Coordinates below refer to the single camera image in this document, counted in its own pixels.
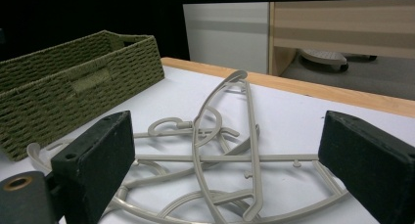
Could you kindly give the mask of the green woven basket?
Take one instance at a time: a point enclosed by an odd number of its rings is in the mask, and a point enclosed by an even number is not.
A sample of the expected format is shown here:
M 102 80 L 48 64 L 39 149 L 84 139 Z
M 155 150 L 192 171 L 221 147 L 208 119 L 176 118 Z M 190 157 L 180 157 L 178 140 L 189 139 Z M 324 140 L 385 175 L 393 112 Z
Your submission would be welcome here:
M 0 62 L 0 151 L 19 161 L 163 79 L 154 36 L 106 30 Z

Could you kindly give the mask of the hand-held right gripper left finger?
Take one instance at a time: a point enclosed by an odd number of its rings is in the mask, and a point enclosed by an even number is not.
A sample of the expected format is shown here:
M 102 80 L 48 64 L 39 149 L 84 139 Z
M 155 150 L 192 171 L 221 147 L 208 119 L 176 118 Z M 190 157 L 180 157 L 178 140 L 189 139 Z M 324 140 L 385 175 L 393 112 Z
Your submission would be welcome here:
M 131 113 L 107 115 L 51 159 L 68 224 L 97 224 L 135 159 Z

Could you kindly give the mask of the grey plastic clothes hanger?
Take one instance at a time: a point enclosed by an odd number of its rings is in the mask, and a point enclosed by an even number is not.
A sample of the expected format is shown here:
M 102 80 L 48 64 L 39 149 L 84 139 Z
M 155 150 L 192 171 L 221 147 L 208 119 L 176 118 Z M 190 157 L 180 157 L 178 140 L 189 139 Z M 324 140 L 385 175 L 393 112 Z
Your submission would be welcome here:
M 215 220 L 216 224 L 224 224 L 226 222 L 218 207 L 229 202 L 241 202 L 243 199 L 252 198 L 253 203 L 250 204 L 244 211 L 242 217 L 244 220 L 252 221 L 260 212 L 263 206 L 263 193 L 261 182 L 261 170 L 258 151 L 258 132 L 254 118 L 254 106 L 252 101 L 252 92 L 250 83 L 246 80 L 248 74 L 245 71 L 237 70 L 220 82 L 213 91 L 208 95 L 207 99 L 202 104 L 197 116 L 193 121 L 183 121 L 179 118 L 168 117 L 156 121 L 148 128 L 148 134 L 151 137 L 166 136 L 167 132 L 157 130 L 160 124 L 166 122 L 174 122 L 179 130 L 178 135 L 185 130 L 190 130 L 192 133 L 192 154 L 190 159 L 194 165 L 195 175 L 202 193 L 202 197 L 207 203 L 207 207 Z M 220 136 L 223 131 L 223 118 L 219 111 L 209 104 L 214 96 L 221 90 L 227 87 L 237 86 L 246 94 L 247 108 L 248 108 L 248 123 L 250 136 L 245 147 L 242 145 L 230 150 L 226 145 L 222 147 L 223 154 L 214 156 L 212 160 L 203 158 L 200 154 L 200 147 L 206 145 L 216 136 Z M 250 150 L 251 154 L 248 156 L 248 162 L 251 164 L 251 170 L 248 173 L 248 178 L 252 179 L 252 187 L 245 191 L 240 190 L 234 193 L 225 193 L 217 195 L 208 187 L 204 175 L 204 168 L 208 165 L 215 165 L 223 161 L 239 162 L 238 155 L 240 153 Z
M 176 127 L 174 130 L 163 131 L 163 132 L 167 132 L 166 136 L 177 136 L 179 130 Z M 222 131 L 221 135 L 224 134 L 224 133 L 229 133 L 229 134 L 234 135 L 234 136 L 236 136 L 238 134 L 236 131 L 223 126 L 223 131 Z M 192 137 L 192 133 L 191 133 L 190 130 L 185 130 L 180 135 L 190 135 Z M 135 140 L 136 138 L 149 138 L 149 137 L 151 137 L 151 136 L 148 134 L 148 131 L 146 133 L 137 133 L 137 134 L 133 133 L 133 140 Z M 46 164 L 40 159 L 40 157 L 39 157 L 40 146 L 36 143 L 32 143 L 32 144 L 27 146 L 26 151 L 27 151 L 28 156 L 32 159 L 32 161 L 35 162 L 35 164 L 37 164 L 37 166 L 40 169 L 42 169 L 42 170 L 44 170 L 48 173 L 47 181 L 52 185 L 60 186 L 59 184 L 57 184 L 57 182 L 54 179 L 51 161 L 48 164 Z
M 308 205 L 306 207 L 274 216 L 262 217 L 259 215 L 264 194 L 262 183 L 259 180 L 260 165 L 263 162 L 290 162 L 294 167 L 300 167 L 303 162 L 310 162 L 325 181 L 326 186 L 331 190 L 331 196 Z M 188 193 L 173 202 L 169 203 L 163 210 L 154 213 L 142 207 L 135 206 L 126 201 L 128 192 L 147 184 L 179 179 L 190 174 L 201 179 L 202 171 L 222 162 L 249 162 L 253 168 L 245 173 L 245 177 L 254 181 L 251 189 L 239 190 L 236 192 L 224 192 L 211 190 L 206 184 L 202 185 L 196 192 Z M 340 201 L 348 194 L 348 190 L 334 179 L 333 175 L 322 163 L 317 155 L 264 155 L 258 159 L 252 159 L 244 155 L 232 155 L 227 153 L 220 156 L 138 156 L 134 163 L 145 164 L 155 169 L 156 175 L 146 179 L 137 179 L 124 182 L 116 191 L 110 204 L 105 209 L 107 213 L 122 209 L 132 215 L 155 222 L 157 224 L 280 224 L 293 221 L 313 214 L 323 208 L 329 207 Z M 206 204 L 218 207 L 231 203 L 243 211 L 240 222 L 228 222 L 218 209 L 211 213 L 217 221 L 215 223 L 193 222 L 172 217 L 170 213 L 187 202 L 204 199 Z

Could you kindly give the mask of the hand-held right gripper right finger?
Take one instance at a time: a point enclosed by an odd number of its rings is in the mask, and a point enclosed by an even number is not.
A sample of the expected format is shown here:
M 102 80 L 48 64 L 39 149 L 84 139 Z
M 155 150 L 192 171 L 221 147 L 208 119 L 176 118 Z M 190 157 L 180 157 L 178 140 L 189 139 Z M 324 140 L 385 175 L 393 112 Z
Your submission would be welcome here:
M 356 116 L 328 111 L 320 162 L 380 224 L 415 224 L 415 148 Z

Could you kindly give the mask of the white cabinet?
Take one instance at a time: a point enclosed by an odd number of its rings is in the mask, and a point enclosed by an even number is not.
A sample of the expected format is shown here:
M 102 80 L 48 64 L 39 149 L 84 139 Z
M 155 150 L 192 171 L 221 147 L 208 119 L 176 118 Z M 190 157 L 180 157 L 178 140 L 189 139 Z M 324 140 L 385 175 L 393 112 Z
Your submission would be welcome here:
M 267 72 L 268 3 L 185 4 L 183 10 L 191 61 Z

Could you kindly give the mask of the grey rolling base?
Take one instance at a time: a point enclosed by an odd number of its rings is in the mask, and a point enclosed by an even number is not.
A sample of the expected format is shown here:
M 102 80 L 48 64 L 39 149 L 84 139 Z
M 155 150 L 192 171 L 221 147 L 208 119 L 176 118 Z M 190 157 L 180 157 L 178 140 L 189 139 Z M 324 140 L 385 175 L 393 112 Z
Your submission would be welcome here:
M 326 66 L 337 66 L 340 68 L 340 72 L 348 70 L 347 59 L 340 52 L 321 51 L 315 49 L 299 49 L 299 52 L 310 62 Z

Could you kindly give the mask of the light wooden desk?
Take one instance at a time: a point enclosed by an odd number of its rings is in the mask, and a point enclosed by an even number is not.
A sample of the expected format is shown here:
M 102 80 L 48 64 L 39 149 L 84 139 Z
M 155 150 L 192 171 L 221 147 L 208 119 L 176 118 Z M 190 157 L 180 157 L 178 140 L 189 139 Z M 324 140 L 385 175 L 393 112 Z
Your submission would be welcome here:
M 272 2 L 268 72 L 282 74 L 297 48 L 415 59 L 415 0 Z

